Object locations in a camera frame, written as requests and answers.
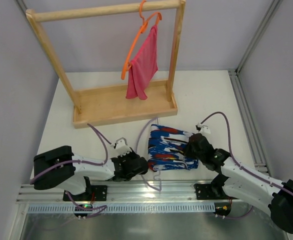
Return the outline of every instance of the colorful garment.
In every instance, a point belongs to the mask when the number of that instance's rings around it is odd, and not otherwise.
[[[185,157],[183,149],[193,133],[152,124],[148,140],[148,166],[157,171],[173,169],[196,169],[199,160]]]

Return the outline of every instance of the wooden rod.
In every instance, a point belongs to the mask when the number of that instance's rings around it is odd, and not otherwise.
[[[35,35],[37,36],[38,40],[40,41],[46,55],[48,56],[49,60],[52,63],[54,70],[56,71],[57,75],[61,79],[68,95],[70,96],[74,106],[81,113],[81,103],[79,95],[73,90],[71,83],[62,67],[62,64],[47,36],[45,30],[43,29],[41,23],[36,22],[34,20],[35,11],[28,9],[26,10],[26,18],[29,21],[31,27],[33,28]]]
[[[145,2],[142,11],[176,9],[180,6],[180,0],[164,0]],[[65,19],[80,19],[113,14],[136,13],[139,11],[140,3],[129,3],[122,5],[100,6],[91,8],[72,9],[64,11],[41,12],[34,14],[36,22],[49,22]]]
[[[177,59],[178,59],[179,44],[180,44],[181,31],[182,31],[183,16],[185,13],[185,6],[186,6],[186,0],[180,0],[179,8],[176,9],[176,14],[175,14],[171,60],[170,60],[170,67],[169,67],[169,73],[168,73],[168,80],[166,84],[166,98],[168,102],[171,102],[172,100],[173,83],[174,83],[175,74],[176,74]]]

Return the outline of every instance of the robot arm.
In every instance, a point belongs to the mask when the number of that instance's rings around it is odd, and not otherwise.
[[[189,138],[184,154],[199,159],[207,169],[218,173],[210,184],[210,191],[217,199],[228,196],[243,200],[265,212],[279,228],[293,234],[293,196],[283,190],[293,193],[293,180],[282,182],[241,162],[236,164],[229,152],[214,149],[201,133]]]
[[[114,144],[118,156],[106,163],[74,154],[70,146],[61,146],[34,157],[34,175],[38,175],[50,167],[55,167],[34,181],[34,189],[47,190],[60,188],[74,196],[90,196],[90,179],[98,181],[129,181],[132,177],[148,172],[148,163],[144,157],[137,155],[124,138]]]

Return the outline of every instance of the hanging cloth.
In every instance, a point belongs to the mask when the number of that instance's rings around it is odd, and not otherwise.
[[[146,21],[142,16],[142,6],[146,0],[143,0],[140,4],[139,14],[142,18],[142,26],[137,33],[131,49],[127,55],[124,63],[121,78],[124,79],[126,71],[128,71],[128,85],[126,98],[133,99],[139,97],[141,100],[146,100],[148,97],[144,90],[148,87],[152,77],[158,70],[157,64],[157,36],[158,36],[158,23],[162,20],[160,12],[153,13]],[[141,33],[148,27],[149,20],[157,15],[155,25],[151,28],[147,38],[142,44],[141,48],[137,52],[136,56],[129,62],[131,53]]]

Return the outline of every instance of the white table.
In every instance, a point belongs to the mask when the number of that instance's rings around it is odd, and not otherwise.
[[[73,72],[67,74],[75,89],[123,83],[120,80],[120,75],[120,72]],[[159,71],[154,78],[165,78],[167,75],[168,72]],[[254,167],[228,71],[177,71],[173,90],[178,114],[160,118],[159,124],[195,133],[195,125],[198,122],[213,112],[222,111],[227,115],[230,122],[231,142],[235,157],[243,164]],[[98,137],[89,127],[75,129],[72,125],[72,117],[73,103],[59,81],[38,154],[63,145],[69,145],[74,153],[88,158],[103,159],[105,152]],[[99,126],[97,129],[111,142],[125,137],[128,145],[134,148],[138,134],[147,122],[148,120],[118,123]],[[206,135],[206,137],[213,147],[228,151],[227,128],[223,117],[213,116],[205,124],[210,127],[211,135]],[[147,128],[139,143],[138,154],[144,157],[147,157],[149,133],[150,128]],[[109,157],[116,157],[116,152],[111,147],[109,147],[109,153]],[[154,173],[149,171],[145,178],[152,180],[153,175]],[[216,175],[215,172],[207,170],[200,163],[198,169],[162,171],[161,179],[172,181],[211,180]],[[141,177],[136,176],[132,180],[141,180]]]

